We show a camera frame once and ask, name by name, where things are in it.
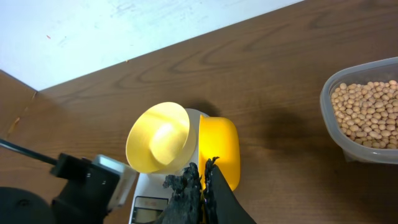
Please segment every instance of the digital scale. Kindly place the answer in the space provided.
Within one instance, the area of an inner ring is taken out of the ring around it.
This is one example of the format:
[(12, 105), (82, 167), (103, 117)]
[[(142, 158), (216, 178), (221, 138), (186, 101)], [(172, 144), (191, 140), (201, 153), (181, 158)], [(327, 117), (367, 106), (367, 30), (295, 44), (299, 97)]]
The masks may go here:
[[(200, 115), (208, 117), (207, 114), (195, 109), (185, 109), (189, 116), (190, 125), (196, 133), (196, 146), (189, 162), (184, 166), (188, 167), (190, 162), (198, 164), (198, 133)], [(141, 224), (153, 222), (167, 207), (171, 199), (173, 190), (171, 188), (164, 189), (163, 182), (165, 174), (143, 174), (138, 178), (136, 191), (132, 200), (132, 208), (130, 213), (130, 224)]]

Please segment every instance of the scale display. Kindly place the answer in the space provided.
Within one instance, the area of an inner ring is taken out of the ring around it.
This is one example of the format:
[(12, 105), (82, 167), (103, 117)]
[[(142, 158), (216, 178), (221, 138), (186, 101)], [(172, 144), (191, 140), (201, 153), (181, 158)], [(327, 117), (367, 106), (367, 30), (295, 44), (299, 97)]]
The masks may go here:
[(167, 198), (137, 196), (132, 211), (131, 224), (153, 222), (166, 209)]

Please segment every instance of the yellow cup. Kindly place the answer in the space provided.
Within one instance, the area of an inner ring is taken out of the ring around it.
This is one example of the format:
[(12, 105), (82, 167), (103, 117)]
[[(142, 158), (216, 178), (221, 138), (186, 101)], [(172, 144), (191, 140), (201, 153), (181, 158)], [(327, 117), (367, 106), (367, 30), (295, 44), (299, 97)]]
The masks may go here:
[(130, 130), (126, 157), (138, 172), (174, 174), (190, 160), (197, 143), (187, 111), (172, 102), (143, 113)]
[(200, 116), (199, 126), (199, 175), (205, 185), (205, 165), (208, 159), (220, 157), (215, 164), (220, 168), (231, 190), (235, 190), (241, 178), (241, 155), (238, 132), (232, 121), (219, 117)]

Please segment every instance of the wood grain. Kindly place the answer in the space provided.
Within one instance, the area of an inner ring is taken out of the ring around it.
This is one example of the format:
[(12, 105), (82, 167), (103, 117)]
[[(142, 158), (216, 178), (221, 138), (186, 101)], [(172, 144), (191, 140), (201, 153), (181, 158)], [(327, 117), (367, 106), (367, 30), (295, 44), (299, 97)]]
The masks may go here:
[(7, 138), (35, 90), (0, 70), (0, 138)]
[[(396, 1), (301, 2), (45, 90), (11, 140), (52, 157), (126, 162), (138, 116), (174, 101), (234, 122), (235, 195), (258, 223), (396, 223), (398, 167), (346, 163), (319, 95), (335, 72), (397, 56), (397, 27)], [(9, 154), (0, 185), (50, 200), (64, 183), (48, 170)], [(130, 207), (106, 223), (127, 223)]]

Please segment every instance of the clear plastic container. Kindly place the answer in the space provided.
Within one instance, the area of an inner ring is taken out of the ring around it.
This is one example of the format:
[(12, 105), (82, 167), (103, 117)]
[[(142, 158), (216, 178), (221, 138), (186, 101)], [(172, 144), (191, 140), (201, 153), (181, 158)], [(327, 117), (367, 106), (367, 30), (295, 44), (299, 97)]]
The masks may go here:
[(347, 161), (398, 164), (398, 149), (373, 149), (348, 138), (338, 126), (330, 101), (331, 93), (340, 83), (367, 84), (389, 80), (398, 81), (398, 57), (346, 68), (332, 75), (323, 86), (320, 95), (323, 120), (331, 138), (343, 149)]

